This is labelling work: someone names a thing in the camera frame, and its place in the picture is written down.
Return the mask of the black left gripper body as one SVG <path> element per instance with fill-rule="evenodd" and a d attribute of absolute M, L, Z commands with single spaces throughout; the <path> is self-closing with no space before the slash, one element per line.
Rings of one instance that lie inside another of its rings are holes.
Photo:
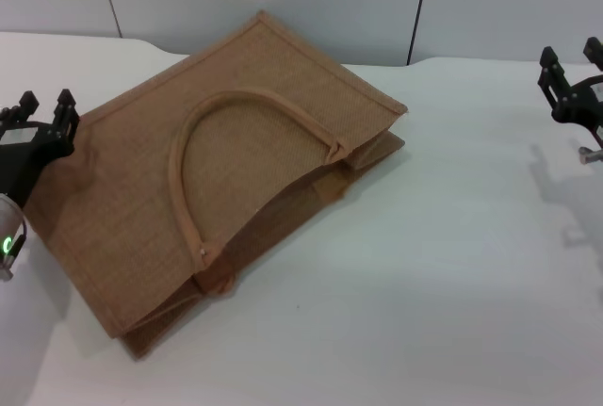
<path fill-rule="evenodd" d="M 24 208 L 45 167 L 73 153 L 75 133 L 74 122 L 65 128 L 42 122 L 0 128 L 0 194 Z"/>

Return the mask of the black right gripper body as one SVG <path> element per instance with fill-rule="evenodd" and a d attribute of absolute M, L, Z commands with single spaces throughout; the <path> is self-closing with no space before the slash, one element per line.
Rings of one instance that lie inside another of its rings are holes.
<path fill-rule="evenodd" d="M 571 87 L 570 117 L 552 117 L 553 120 L 558 123 L 574 123 L 582 126 L 603 148 L 603 74 L 586 78 Z"/>

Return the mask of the brown woven handbag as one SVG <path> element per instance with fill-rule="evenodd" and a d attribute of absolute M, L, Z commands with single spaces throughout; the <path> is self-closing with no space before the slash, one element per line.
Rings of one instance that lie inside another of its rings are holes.
<path fill-rule="evenodd" d="M 24 213 L 140 358 L 400 149 L 406 110 L 261 11 L 84 114 Z"/>

